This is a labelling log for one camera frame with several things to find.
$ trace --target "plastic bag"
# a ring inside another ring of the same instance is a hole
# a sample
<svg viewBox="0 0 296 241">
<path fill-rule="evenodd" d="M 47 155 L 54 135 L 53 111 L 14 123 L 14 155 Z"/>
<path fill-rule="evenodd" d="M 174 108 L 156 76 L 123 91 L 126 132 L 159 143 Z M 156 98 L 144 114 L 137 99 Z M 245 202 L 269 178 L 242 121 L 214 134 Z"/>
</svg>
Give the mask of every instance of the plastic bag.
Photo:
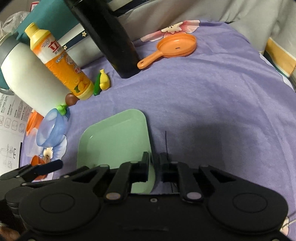
<svg viewBox="0 0 296 241">
<path fill-rule="evenodd" d="M 0 21 L 0 39 L 8 33 L 14 34 L 20 23 L 28 16 L 29 12 L 17 12 L 5 22 Z"/>
</svg>

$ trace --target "orange toy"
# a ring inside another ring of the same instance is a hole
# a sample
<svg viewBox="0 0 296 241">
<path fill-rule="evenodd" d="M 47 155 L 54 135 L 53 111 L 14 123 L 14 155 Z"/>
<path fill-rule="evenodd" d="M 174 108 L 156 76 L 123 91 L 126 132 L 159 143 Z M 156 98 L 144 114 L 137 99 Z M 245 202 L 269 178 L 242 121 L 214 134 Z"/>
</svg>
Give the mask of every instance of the orange toy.
<svg viewBox="0 0 296 241">
<path fill-rule="evenodd" d="M 33 128 L 38 129 L 40 126 L 41 121 L 43 120 L 43 116 L 40 115 L 38 112 L 34 111 L 29 115 L 29 120 L 26 127 L 26 135 L 28 136 Z"/>
<path fill-rule="evenodd" d="M 196 37 L 191 34 L 174 34 L 166 37 L 157 44 L 157 51 L 142 59 L 139 69 L 144 69 L 160 57 L 186 57 L 197 47 Z"/>
<path fill-rule="evenodd" d="M 43 164 L 45 164 L 45 161 L 42 158 L 40 158 L 39 156 L 34 156 L 31 160 L 32 166 L 43 165 Z M 38 176 L 35 178 L 35 181 L 40 181 L 46 177 L 47 177 L 47 175 Z"/>
</svg>

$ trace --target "wire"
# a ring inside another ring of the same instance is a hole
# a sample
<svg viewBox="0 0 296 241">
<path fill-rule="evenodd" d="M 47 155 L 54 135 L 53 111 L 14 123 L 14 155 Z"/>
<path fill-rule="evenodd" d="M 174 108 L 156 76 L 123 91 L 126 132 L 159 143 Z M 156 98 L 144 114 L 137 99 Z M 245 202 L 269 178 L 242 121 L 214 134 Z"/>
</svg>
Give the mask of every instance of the wire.
<svg viewBox="0 0 296 241">
<path fill-rule="evenodd" d="M 296 219 L 293 219 L 292 221 L 290 221 L 290 222 L 286 223 L 284 226 L 282 226 L 281 229 L 284 229 L 286 226 L 289 226 L 295 222 L 296 222 Z"/>
<path fill-rule="evenodd" d="M 167 141 L 167 138 L 166 138 L 166 131 L 165 131 L 165 149 L 166 149 L 167 161 L 168 161 L 168 141 Z"/>
</svg>

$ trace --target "pink flower print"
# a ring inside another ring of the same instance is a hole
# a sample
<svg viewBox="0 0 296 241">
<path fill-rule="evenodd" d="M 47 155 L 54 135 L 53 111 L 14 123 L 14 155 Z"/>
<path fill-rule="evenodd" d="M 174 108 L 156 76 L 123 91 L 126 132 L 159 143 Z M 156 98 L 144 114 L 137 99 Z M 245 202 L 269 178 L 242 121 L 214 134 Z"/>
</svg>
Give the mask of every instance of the pink flower print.
<svg viewBox="0 0 296 241">
<path fill-rule="evenodd" d="M 184 21 L 180 23 L 176 23 L 174 25 L 171 25 L 167 28 L 164 28 L 162 30 L 159 30 L 155 33 L 148 34 L 141 38 L 142 42 L 154 42 L 156 40 L 166 38 L 172 34 L 180 34 L 180 33 L 193 33 L 198 27 L 200 26 L 199 20 L 189 20 Z"/>
</svg>

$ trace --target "green tray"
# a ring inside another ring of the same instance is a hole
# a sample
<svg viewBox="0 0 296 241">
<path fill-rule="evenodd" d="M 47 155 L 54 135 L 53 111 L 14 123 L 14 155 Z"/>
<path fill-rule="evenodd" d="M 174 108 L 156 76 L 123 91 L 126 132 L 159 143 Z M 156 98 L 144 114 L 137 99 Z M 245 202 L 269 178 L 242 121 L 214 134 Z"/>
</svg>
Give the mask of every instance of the green tray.
<svg viewBox="0 0 296 241">
<path fill-rule="evenodd" d="M 125 110 L 88 127 L 78 147 L 77 167 L 93 168 L 108 164 L 111 169 L 128 161 L 141 161 L 143 152 L 151 155 L 151 146 L 144 114 L 136 109 Z M 150 163 L 146 183 L 134 183 L 132 193 L 148 194 L 155 183 Z"/>
</svg>

